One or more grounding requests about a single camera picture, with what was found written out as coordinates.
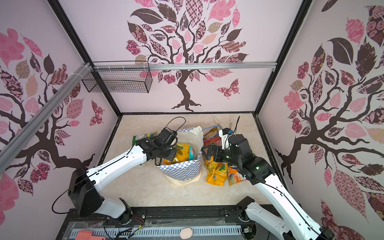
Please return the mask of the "blue checkered paper bag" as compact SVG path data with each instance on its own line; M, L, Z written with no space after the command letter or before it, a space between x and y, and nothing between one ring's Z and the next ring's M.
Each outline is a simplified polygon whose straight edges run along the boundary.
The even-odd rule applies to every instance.
M177 131L177 144L192 145L197 158L192 161L165 165L163 163L158 169L166 176L171 185L175 188L196 182L202 174L202 147L203 129L200 126L181 129Z

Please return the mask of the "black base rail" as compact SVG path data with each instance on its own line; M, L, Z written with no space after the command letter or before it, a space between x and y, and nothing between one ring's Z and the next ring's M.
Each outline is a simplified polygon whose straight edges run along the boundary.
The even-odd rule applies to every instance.
M238 221L232 214L236 205L223 206L178 206L178 207L133 207L133 217L125 225L116 219L101 214L81 217L69 213L59 230L58 240L74 240L79 231L92 228L130 228L137 227L195 227L195 226L240 226L242 236L191 237L192 240L275 240L264 227L256 223ZM179 240L172 238L133 238L132 233L126 238L105 237L106 240Z

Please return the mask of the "round beige sticker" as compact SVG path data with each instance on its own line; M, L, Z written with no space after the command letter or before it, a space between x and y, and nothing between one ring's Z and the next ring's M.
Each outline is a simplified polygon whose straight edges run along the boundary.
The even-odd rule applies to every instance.
M193 230L191 228L184 228L180 231L180 238L182 240L190 239L193 236Z

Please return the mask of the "orange snack packet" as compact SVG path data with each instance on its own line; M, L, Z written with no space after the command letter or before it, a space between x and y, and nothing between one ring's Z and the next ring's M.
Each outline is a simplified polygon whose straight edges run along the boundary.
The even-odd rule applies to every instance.
M230 186L246 180L236 169L231 167L228 168L227 177Z

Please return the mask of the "yellow snack packet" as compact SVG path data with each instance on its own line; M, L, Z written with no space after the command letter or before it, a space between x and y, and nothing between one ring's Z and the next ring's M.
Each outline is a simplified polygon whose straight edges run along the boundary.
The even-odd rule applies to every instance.
M211 157L209 161L205 160L205 166L208 172L206 182L214 186L223 187L228 176L228 164L217 163Z

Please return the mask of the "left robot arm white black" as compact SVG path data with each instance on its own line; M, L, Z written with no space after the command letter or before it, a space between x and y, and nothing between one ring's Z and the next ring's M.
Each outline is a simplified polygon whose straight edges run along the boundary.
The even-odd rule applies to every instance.
M65 190L75 207L74 211L81 217L101 214L127 224L133 216L127 202L122 198L112 200L104 196L102 190L122 174L149 160L174 157L177 142L177 131L164 127L160 134L136 141L129 150L109 162L89 170L75 170L70 186Z

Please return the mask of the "metal tongs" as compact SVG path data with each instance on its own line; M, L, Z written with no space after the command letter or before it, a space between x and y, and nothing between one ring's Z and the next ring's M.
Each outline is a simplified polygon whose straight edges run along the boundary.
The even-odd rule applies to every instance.
M230 114L213 115L214 122L222 129L233 128L233 116Z

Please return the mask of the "aluminium crossbar left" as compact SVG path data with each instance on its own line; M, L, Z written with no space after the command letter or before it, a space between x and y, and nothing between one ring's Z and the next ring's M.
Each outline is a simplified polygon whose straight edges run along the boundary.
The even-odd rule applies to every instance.
M39 112L23 127L9 144L1 152L1 173L11 164L23 147L38 132L45 121L53 114L55 109L62 103L69 92L91 72L90 63L83 63L54 94Z

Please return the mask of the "black metal frame post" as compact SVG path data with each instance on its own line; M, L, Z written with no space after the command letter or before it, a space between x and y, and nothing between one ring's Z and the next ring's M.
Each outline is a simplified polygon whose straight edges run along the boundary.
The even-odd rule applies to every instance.
M66 31L67 35L71 39L73 45L75 46L77 52L79 53L80 57L85 63L90 64L91 68L93 68L95 65L93 63L93 60L91 59L90 55L88 54L86 48L84 47L81 39L79 38L76 30L74 29L71 21L69 20L68 16L66 15L63 7L61 6L60 2L57 0L48 0L48 3L52 10L54 11L56 17L60 21L62 27ZM94 76L94 79L96 80L97 85L99 86L100 90L104 94L105 98L107 99L110 107L114 111L115 115L120 118L122 116L121 111L119 110L115 100L113 99L112 95L108 92L107 87L105 83L102 81L101 76L97 72L91 72Z

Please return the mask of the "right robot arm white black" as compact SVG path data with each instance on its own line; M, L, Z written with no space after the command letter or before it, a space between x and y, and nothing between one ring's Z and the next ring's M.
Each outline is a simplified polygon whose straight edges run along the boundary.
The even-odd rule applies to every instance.
M335 234L312 219L284 187L273 167L253 154L248 140L230 128L218 128L221 146L202 147L206 160L227 164L261 191L272 203L278 216L263 208L251 197L236 205L232 214L238 221L256 223L279 240L333 240Z

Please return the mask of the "aluminium crossbar back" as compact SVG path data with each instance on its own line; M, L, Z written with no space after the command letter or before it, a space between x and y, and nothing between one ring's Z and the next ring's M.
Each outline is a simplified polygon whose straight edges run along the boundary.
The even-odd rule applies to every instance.
M211 69L275 69L276 62L241 62L241 63L197 63L197 64L133 64L112 65L102 62L102 65L94 63L94 70L148 70L148 71L168 71L168 70L211 70Z

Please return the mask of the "red object at bottom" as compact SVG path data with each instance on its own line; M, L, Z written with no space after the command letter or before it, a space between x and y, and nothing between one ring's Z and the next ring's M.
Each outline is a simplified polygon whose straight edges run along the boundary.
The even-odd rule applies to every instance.
M106 238L93 236L91 231L79 231L75 240L106 240Z

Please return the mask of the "red gold fruit snack bag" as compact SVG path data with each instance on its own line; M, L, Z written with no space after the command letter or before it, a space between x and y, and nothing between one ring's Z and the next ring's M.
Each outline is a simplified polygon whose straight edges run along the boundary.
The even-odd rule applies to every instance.
M220 126L211 126L203 129L203 146L217 145L222 146L222 139L219 136L219 131L222 130Z

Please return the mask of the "aluminium crossbar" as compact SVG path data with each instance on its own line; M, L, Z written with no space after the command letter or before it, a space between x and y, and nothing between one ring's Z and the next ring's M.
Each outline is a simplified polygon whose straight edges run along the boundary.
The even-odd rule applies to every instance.
M39 112L23 127L9 144L1 152L1 173L11 164L23 147L38 132L45 121L53 114L55 109L62 103L69 92L91 72L90 63L83 63L54 94Z
M241 63L197 63L197 64L133 64L112 65L102 62L102 65L94 63L94 70L148 70L148 71L168 71L168 70L211 70L211 69L275 69L276 62L241 62Z

